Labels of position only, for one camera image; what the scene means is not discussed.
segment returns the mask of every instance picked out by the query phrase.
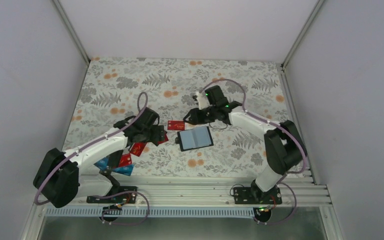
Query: floral tablecloth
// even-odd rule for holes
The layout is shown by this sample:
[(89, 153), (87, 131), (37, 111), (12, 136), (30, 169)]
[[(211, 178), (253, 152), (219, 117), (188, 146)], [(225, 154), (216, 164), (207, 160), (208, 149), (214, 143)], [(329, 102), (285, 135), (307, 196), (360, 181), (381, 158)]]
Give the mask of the floral tablecloth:
[[(253, 112), (278, 121), (288, 118), (273, 62), (95, 57), (87, 71), (64, 149), (79, 146), (103, 134), (115, 122), (135, 115), (142, 91), (149, 96), (148, 107), (160, 115), (160, 122), (167, 129), (168, 120), (182, 120), (196, 107), (194, 92), (220, 78), (243, 85), (246, 106)], [(238, 86), (230, 82), (218, 84), (230, 101), (242, 102)], [(222, 122), (211, 126), (225, 127)], [(184, 152), (175, 144), (177, 133), (168, 130), (168, 142), (158, 147), (148, 143), (140, 157), (132, 155), (132, 175), (256, 177), (267, 164), (264, 142), (239, 127), (214, 128), (210, 128), (214, 146)]]

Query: mounting plate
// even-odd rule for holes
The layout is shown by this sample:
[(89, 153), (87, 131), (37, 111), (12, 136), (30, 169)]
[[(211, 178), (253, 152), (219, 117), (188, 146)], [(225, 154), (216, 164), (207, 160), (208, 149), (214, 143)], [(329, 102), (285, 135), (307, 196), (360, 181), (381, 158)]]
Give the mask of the mounting plate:
[(258, 202), (251, 193), (251, 187), (234, 187), (234, 204), (242, 205), (256, 205), (256, 204), (274, 204), (273, 199), (270, 197), (273, 196), (276, 200), (276, 204), (282, 204), (282, 195), (281, 190), (278, 187), (275, 187), (271, 192), (267, 193), (267, 196), (263, 198), (262, 202)]
[[(114, 195), (116, 193), (121, 193), (121, 192), (125, 192), (125, 191), (137, 191), (137, 190), (138, 190), (137, 186), (119, 186), (117, 191), (112, 190), (107, 195), (110, 196), (110, 195)], [(126, 203), (127, 204), (135, 204), (136, 203), (136, 197), (137, 197), (136, 195), (131, 196), (130, 200)], [(109, 199), (99, 199), (99, 198), (96, 198), (93, 196), (88, 196), (86, 199), (86, 202), (88, 204), (118, 204), (118, 203), (122, 203), (123, 200), (125, 200), (125, 199), (127, 199), (126, 194), (116, 196), (113, 198), (109, 198)]]

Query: red envelope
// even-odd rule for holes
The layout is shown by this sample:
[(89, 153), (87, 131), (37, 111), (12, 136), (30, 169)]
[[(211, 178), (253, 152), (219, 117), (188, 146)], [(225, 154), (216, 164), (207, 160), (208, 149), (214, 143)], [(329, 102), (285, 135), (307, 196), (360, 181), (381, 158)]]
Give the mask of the red envelope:
[(185, 122), (183, 121), (168, 121), (168, 130), (183, 131), (185, 130)]
[(162, 144), (162, 143), (165, 143), (169, 140), (169, 138), (167, 137), (167, 133), (165, 134), (165, 137), (164, 137), (164, 140), (163, 141), (159, 141), (158, 144)]
[(132, 156), (130, 155), (130, 153), (127, 153), (127, 154), (124, 154), (123, 156), (121, 156), (120, 158), (120, 162), (118, 163), (118, 167), (125, 167), (127, 165), (130, 165), (132, 164)]
[(130, 153), (139, 157), (142, 154), (142, 151), (145, 149), (146, 145), (147, 145), (146, 142), (136, 142), (131, 147)]

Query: wall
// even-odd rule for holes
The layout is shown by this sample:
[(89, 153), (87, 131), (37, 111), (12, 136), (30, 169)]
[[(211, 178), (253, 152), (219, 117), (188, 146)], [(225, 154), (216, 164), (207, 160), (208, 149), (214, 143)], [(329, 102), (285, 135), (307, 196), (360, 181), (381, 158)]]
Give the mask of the wall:
[(384, 1), (326, 1), (286, 73), (346, 239), (384, 239)]
[(317, 0), (60, 2), (90, 57), (280, 63)]
[(50, 0), (0, 1), (0, 239), (19, 239), (45, 153), (62, 147), (86, 71)]

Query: purple cable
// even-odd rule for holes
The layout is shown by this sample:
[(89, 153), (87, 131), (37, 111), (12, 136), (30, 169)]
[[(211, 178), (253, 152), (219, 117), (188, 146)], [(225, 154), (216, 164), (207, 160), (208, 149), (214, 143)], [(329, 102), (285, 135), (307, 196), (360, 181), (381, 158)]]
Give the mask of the purple cable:
[[(217, 82), (221, 82), (221, 81), (228, 81), (228, 82), (231, 82), (231, 83), (234, 83), (236, 85), (238, 85), (240, 87), (240, 89), (242, 90), (243, 92), (243, 101), (242, 101), (242, 109), (243, 111), (245, 112), (245, 114), (251, 116), (252, 118), (258, 120), (258, 121), (261, 121), (265, 124), (270, 124), (278, 129), (280, 129), (283, 133), (285, 133), (288, 137), (290, 137), (290, 139), (292, 139), (292, 141), (296, 144), (296, 146), (298, 147), (299, 151), (301, 152), (301, 156), (302, 156), (302, 168), (301, 170), (299, 171), (288, 171), (286, 173), (288, 174), (301, 174), (303, 173), (306, 168), (307, 168), (307, 158), (306, 158), (306, 154), (304, 152), (304, 149), (303, 147), (301, 146), (301, 144), (298, 142), (298, 140), (290, 133), (288, 132), (286, 129), (284, 129), (283, 127), (281, 127), (279, 124), (276, 124), (274, 122), (271, 122), (271, 121), (267, 121), (266, 119), (264, 118), (261, 118), (255, 114), (252, 114), (251, 112), (249, 112), (246, 108), (245, 108), (245, 100), (247, 99), (247, 93), (245, 92), (245, 89), (244, 87), (242, 87), (242, 85), (240, 85), (237, 81), (234, 81), (234, 80), (231, 80), (231, 79), (227, 79), (227, 78), (224, 78), (224, 79), (218, 79), (218, 80), (215, 80), (215, 81), (212, 81), (210, 82), (209, 84), (207, 84), (205, 87), (202, 88), (201, 90), (201, 93), (207, 89), (210, 85), (212, 84), (215, 84)], [(286, 176), (284, 176), (283, 178), (281, 178), (278, 183), (280, 183)]]
[[(142, 218), (142, 220), (138, 221), (138, 222), (134, 222), (134, 223), (117, 223), (117, 222), (109, 222), (110, 225), (121, 225), (121, 226), (137, 226), (139, 224), (142, 224), (143, 222), (145, 222), (145, 220), (148, 218), (149, 214), (150, 214), (150, 202), (148, 201), (147, 197), (145, 195), (143, 195), (142, 193), (138, 192), (138, 191), (122, 191), (122, 192), (119, 192), (119, 193), (116, 193), (114, 195), (111, 195), (111, 196), (93, 196), (97, 199), (110, 199), (110, 198), (114, 198), (114, 197), (117, 197), (119, 195), (123, 195), (123, 194), (138, 194), (140, 196), (142, 196), (143, 199), (145, 199), (145, 202), (146, 202), (146, 206), (147, 206), (147, 210), (146, 210), (146, 215)], [(104, 222), (107, 222), (104, 220), (104, 215), (108, 212), (111, 212), (113, 211), (114, 209), (107, 209), (105, 211), (102, 212), (102, 215), (100, 217), (100, 219), (102, 220), (102, 223)]]
[(286, 184), (286, 183), (279, 182), (279, 184), (283, 184), (283, 185), (285, 185), (285, 186), (292, 192), (292, 195), (293, 195), (293, 201), (294, 201), (292, 211), (289, 213), (289, 215), (288, 215), (287, 217), (285, 217), (284, 219), (282, 219), (282, 220), (280, 220), (280, 221), (276, 221), (276, 222), (263, 222), (263, 223), (261, 223), (260, 221), (258, 221), (258, 220), (254, 217), (254, 221), (256, 221), (257, 224), (263, 224), (263, 225), (268, 225), (268, 226), (278, 225), (278, 224), (283, 224), (284, 222), (286, 222), (287, 220), (289, 220), (289, 219), (295, 214), (295, 212), (297, 211), (297, 195), (295, 195), (294, 190), (292, 190), (292, 188), (291, 188), (288, 184)]
[[(143, 106), (143, 108), (140, 110), (140, 112), (137, 114), (137, 116), (135, 118), (133, 118), (132, 121), (130, 121), (126, 126), (122, 127), (120, 130), (117, 130), (113, 133), (110, 133), (108, 134), (107, 138), (110, 138), (120, 132), (123, 132), (126, 128), (130, 127), (141, 115), (142, 113), (145, 111), (145, 108), (147, 107), (148, 105), (148, 95), (146, 92), (141, 92), (139, 94), (139, 96), (137, 97), (137, 102), (139, 104), (139, 99), (141, 99), (141, 96), (142, 95), (145, 95), (145, 105)], [(88, 144), (82, 146), (81, 148), (78, 149), (78, 152), (81, 153), (82, 151), (84, 151), (85, 149), (89, 148), (90, 146), (94, 145), (94, 144), (97, 144), (101, 141), (104, 141), (105, 139), (104, 136), (103, 137), (100, 137), (96, 140), (93, 140), (91, 142), (89, 142)], [(72, 154), (70, 154), (67, 158), (65, 158), (64, 160), (62, 160), (60, 163), (58, 163), (58, 165), (56, 165), (56, 167), (54, 169), (52, 169), (52, 171), (50, 171), (50, 173), (46, 176), (45, 180), (43, 180), (42, 184), (40, 185), (40, 187), (37, 189), (37, 192), (36, 192), (36, 195), (34, 196), (34, 203), (36, 205), (44, 205), (44, 204), (47, 204), (49, 203), (49, 200), (46, 200), (46, 201), (42, 201), (42, 202), (39, 202), (39, 196), (41, 195), (41, 192), (42, 190), (44, 189), (45, 185), (49, 182), (49, 180), (51, 179), (51, 177), (58, 171), (58, 169), (60, 169), (67, 161), (69, 161), (70, 159), (72, 159), (74, 156), (76, 156), (77, 152), (73, 152)]]

